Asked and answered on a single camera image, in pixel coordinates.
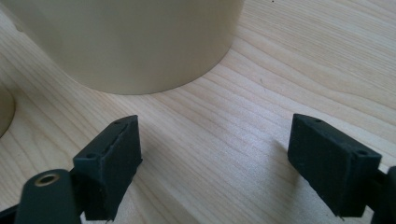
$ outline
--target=wooden table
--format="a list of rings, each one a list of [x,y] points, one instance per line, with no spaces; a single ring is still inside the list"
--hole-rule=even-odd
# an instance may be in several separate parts
[[[107,124],[139,116],[143,163],[115,223],[369,223],[335,217],[289,164],[293,113],[324,119],[396,164],[396,2],[247,0],[233,46],[174,90],[114,95],[70,79],[0,14],[0,210]]]

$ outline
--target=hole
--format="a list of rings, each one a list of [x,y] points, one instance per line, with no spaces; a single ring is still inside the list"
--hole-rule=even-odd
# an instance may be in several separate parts
[[[358,151],[358,154],[359,154],[359,155],[362,155],[362,156],[367,156],[369,153],[366,152],[366,151],[364,151],[364,150],[359,150],[359,151]]]
[[[96,154],[90,153],[90,154],[88,154],[88,155],[85,156],[85,157],[87,157],[88,159],[93,159],[93,158],[96,158]]]
[[[38,187],[45,187],[56,182],[59,178],[60,176],[58,174],[42,175],[35,181],[35,185]]]

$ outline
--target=cylindrical object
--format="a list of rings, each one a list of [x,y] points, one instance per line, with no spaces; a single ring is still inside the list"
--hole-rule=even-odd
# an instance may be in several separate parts
[[[228,51],[244,0],[0,0],[74,80],[99,91],[165,91]]]
[[[15,105],[11,94],[0,84],[0,137],[14,118]]]

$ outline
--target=beige cylinder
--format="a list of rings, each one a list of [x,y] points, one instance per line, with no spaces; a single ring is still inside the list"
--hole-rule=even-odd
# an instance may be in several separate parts
[[[74,80],[121,94],[165,91],[228,51],[243,0],[0,0]]]
[[[9,92],[0,84],[0,137],[8,129],[14,117],[14,100]]]

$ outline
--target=light wood surface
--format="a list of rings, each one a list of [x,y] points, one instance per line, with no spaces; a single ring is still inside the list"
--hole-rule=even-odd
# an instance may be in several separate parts
[[[287,160],[293,113],[324,119],[396,164],[396,2],[247,0],[233,46],[180,88],[126,96],[70,79],[0,14],[0,210],[108,123],[139,116],[143,163],[115,223],[369,223],[335,217]]]

